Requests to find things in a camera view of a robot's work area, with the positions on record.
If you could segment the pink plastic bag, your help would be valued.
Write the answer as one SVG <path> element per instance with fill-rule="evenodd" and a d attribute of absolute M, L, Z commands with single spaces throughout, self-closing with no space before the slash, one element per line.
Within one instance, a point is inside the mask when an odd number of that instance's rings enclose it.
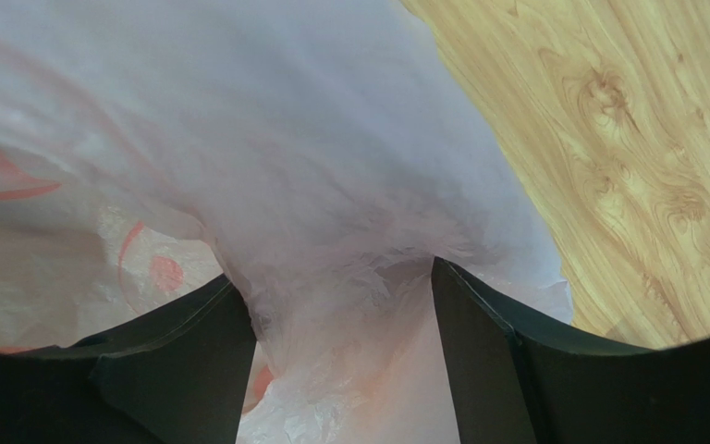
<path fill-rule="evenodd" d="M 455 443 L 444 258 L 565 323 L 547 224 L 399 1 L 0 1 L 0 144 L 206 242 L 274 374 L 242 443 Z"/>

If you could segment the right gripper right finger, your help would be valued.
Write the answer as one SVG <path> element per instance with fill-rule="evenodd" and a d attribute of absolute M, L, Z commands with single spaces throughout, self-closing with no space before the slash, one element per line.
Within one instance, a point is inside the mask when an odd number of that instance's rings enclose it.
<path fill-rule="evenodd" d="M 443 259 L 432 285 L 462 442 L 710 443 L 710 338 L 602 338 Z"/>

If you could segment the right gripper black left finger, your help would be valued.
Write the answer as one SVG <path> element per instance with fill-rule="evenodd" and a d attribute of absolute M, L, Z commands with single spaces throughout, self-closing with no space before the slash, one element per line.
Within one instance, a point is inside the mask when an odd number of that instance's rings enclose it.
<path fill-rule="evenodd" d="M 217 277 L 69 347 L 0 352 L 0 443 L 233 443 L 255 344 Z"/>

